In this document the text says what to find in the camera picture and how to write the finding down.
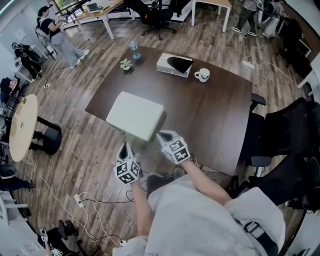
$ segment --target cup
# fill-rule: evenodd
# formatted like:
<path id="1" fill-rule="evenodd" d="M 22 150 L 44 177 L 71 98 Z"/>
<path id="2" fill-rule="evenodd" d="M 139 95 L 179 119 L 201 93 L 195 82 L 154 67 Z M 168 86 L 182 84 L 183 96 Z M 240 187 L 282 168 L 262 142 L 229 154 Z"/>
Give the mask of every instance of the cup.
<path id="1" fill-rule="evenodd" d="M 210 71 L 206 68 L 201 68 L 200 71 L 194 73 L 194 76 L 199 79 L 200 82 L 204 83 L 208 80 Z"/>

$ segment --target strap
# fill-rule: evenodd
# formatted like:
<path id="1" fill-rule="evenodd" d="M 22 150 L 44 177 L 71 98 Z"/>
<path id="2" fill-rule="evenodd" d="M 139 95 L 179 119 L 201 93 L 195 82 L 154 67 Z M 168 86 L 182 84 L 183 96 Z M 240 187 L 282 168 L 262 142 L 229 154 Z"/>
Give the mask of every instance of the strap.
<path id="1" fill-rule="evenodd" d="M 245 234 L 262 256 L 278 255 L 278 245 L 270 238 L 270 236 L 265 232 L 258 222 L 251 221 L 243 226 L 238 219 L 234 220 L 243 227 Z"/>

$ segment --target white t-shirt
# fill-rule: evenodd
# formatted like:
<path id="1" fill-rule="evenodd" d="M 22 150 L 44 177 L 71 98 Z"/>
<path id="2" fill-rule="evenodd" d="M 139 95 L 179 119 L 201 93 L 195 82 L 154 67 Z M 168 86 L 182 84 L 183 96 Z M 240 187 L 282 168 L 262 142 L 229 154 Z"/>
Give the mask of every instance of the white t-shirt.
<path id="1" fill-rule="evenodd" d="M 151 193 L 155 212 L 148 237 L 132 238 L 114 256 L 258 256 L 242 225 L 256 221 L 282 248 L 285 223 L 281 211 L 257 187 L 224 207 L 198 192 L 185 175 Z"/>

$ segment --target closed white box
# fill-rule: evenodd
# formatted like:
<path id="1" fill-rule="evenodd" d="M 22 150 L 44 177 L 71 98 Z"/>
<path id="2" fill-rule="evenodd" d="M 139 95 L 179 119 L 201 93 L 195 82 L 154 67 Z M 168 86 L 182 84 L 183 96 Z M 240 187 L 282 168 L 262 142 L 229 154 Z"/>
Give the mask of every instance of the closed white box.
<path id="1" fill-rule="evenodd" d="M 150 100 L 122 91 L 106 118 L 111 126 L 149 141 L 164 111 Z"/>
<path id="2" fill-rule="evenodd" d="M 177 76 L 180 76 L 180 77 L 187 78 L 188 75 L 189 75 L 189 72 L 191 70 L 191 66 L 192 65 L 188 68 L 188 70 L 185 73 L 181 73 L 180 71 L 176 70 L 175 68 L 173 68 L 172 66 L 170 66 L 168 64 L 167 59 L 169 57 L 178 57 L 178 58 L 181 58 L 181 59 L 192 61 L 192 58 L 185 58 L 185 57 L 180 57 L 180 56 L 176 56 L 176 55 L 171 55 L 171 54 L 168 54 L 168 53 L 162 53 L 162 55 L 160 56 L 158 62 L 156 63 L 157 70 L 161 71 L 161 72 L 170 73 L 170 74 L 173 74 L 173 75 L 177 75 Z"/>

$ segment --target light wood round table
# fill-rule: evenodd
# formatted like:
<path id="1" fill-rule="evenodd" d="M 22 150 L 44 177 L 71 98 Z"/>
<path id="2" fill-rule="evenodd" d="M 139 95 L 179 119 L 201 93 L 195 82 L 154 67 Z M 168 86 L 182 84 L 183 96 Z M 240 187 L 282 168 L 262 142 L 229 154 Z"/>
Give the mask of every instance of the light wood round table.
<path id="1" fill-rule="evenodd" d="M 48 126 L 46 132 L 35 131 L 37 121 Z M 33 139 L 43 140 L 43 145 L 33 143 Z M 48 155 L 56 153 L 62 141 L 62 131 L 59 125 L 53 124 L 38 116 L 38 99 L 34 94 L 25 97 L 11 121 L 9 149 L 12 159 L 20 162 L 29 149 L 41 150 Z"/>

